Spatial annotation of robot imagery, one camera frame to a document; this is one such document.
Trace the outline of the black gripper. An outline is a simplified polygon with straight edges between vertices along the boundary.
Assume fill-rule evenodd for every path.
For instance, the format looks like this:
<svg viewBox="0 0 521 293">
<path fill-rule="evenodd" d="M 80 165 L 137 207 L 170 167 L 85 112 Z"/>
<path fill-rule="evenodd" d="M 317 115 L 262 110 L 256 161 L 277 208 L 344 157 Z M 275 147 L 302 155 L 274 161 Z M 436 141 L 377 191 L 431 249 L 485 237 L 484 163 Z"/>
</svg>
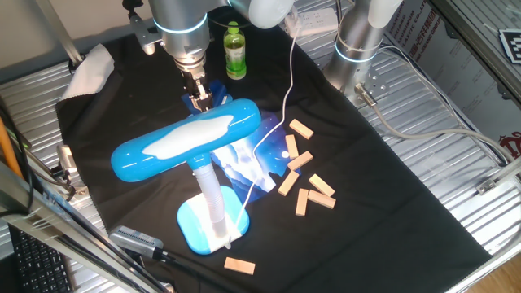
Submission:
<svg viewBox="0 0 521 293">
<path fill-rule="evenodd" d="M 191 103 L 199 112 L 213 108 L 212 92 L 208 87 L 208 81 L 204 66 L 199 64 L 182 69 L 185 81 L 185 89 L 189 94 Z"/>
</svg>

